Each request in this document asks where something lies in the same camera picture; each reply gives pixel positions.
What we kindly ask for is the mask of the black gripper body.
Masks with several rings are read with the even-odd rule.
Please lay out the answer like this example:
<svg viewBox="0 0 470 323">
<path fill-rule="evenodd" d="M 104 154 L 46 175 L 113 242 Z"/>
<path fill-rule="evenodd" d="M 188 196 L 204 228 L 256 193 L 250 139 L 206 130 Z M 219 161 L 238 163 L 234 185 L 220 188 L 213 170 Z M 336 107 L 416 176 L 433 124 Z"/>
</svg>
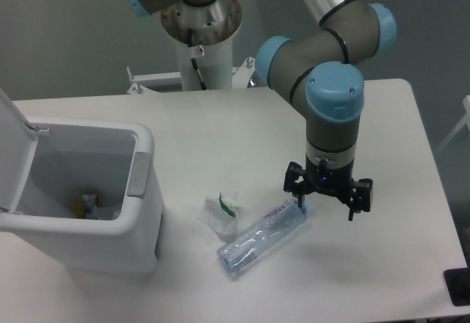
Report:
<svg viewBox="0 0 470 323">
<path fill-rule="evenodd" d="M 320 167 L 310 159 L 305 159 L 305 193 L 320 193 L 322 195 L 343 195 L 353 189 L 354 160 L 343 167 L 333 169 Z"/>
</svg>

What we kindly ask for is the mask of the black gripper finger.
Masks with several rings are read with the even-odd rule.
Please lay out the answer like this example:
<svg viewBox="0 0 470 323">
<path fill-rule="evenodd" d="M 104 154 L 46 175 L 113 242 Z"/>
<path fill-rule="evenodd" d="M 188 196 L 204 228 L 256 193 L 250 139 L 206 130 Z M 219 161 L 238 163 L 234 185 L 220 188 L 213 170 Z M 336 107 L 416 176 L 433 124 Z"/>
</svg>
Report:
<svg viewBox="0 0 470 323">
<path fill-rule="evenodd" d="M 373 198 L 373 180 L 362 178 L 358 181 L 351 179 L 340 190 L 339 200 L 349 208 L 348 220 L 352 222 L 355 214 L 370 212 Z"/>
<path fill-rule="evenodd" d="M 283 190 L 291 193 L 297 199 L 297 206 L 303 207 L 306 196 L 306 171 L 303 167 L 295 161 L 289 162 L 286 169 Z"/>
</svg>

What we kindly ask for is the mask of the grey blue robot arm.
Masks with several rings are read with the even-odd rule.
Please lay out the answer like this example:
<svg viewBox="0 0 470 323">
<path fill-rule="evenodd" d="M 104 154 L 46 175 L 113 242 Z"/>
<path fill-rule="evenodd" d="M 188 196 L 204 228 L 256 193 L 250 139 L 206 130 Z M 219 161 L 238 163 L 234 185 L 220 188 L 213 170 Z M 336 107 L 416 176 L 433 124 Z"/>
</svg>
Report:
<svg viewBox="0 0 470 323">
<path fill-rule="evenodd" d="M 255 58 L 269 88 L 306 122 L 305 164 L 291 162 L 283 188 L 298 200 L 319 193 L 367 212 L 372 180 L 353 178 L 364 78 L 356 65 L 394 43 L 397 25 L 382 4 L 363 0 L 304 0 L 319 32 L 302 42 L 277 36 Z M 232 88 L 232 56 L 214 50 L 230 43 L 242 19 L 237 0 L 129 0 L 140 17 L 160 14 L 176 42 L 184 90 Z"/>
</svg>

